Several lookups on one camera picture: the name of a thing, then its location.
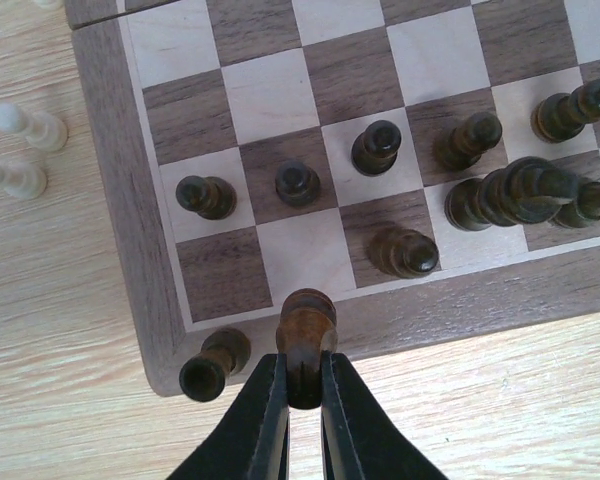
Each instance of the light wood surface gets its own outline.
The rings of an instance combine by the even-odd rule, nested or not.
[[[0,101],[69,125],[58,154],[0,134],[48,191],[0,192],[0,478],[164,478],[239,387],[209,405],[149,388],[61,12],[0,1]],[[356,364],[450,478],[600,478],[600,315]],[[291,478],[321,478],[318,412],[293,412]]]

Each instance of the white pawn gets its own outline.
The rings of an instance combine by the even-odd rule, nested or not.
[[[47,112],[27,113],[12,103],[0,105],[0,131],[25,137],[29,145],[56,152],[67,143],[67,126]]]
[[[45,10],[56,10],[64,4],[64,0],[33,0],[33,3]]]
[[[0,164],[0,188],[12,197],[30,200],[47,188],[47,176],[30,163]]]

